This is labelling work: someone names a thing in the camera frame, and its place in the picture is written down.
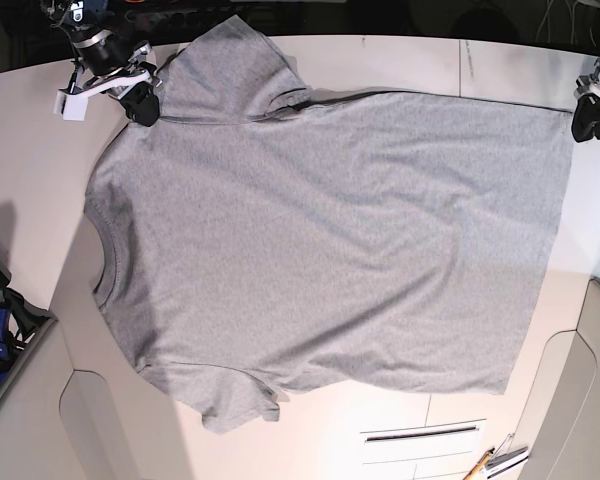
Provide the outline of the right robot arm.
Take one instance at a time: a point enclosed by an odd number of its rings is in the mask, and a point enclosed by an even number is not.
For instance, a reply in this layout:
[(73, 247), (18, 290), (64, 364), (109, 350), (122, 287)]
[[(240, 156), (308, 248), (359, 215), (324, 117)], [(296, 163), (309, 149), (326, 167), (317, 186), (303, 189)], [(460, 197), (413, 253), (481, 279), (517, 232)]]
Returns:
[(126, 117), (150, 127), (160, 118), (155, 89), (157, 67), (148, 60), (150, 43), (133, 43), (118, 26), (106, 1), (42, 1), (51, 26), (67, 37), (74, 70), (68, 85), (57, 91), (54, 113), (67, 121), (85, 119), (89, 100), (99, 94), (117, 101)]

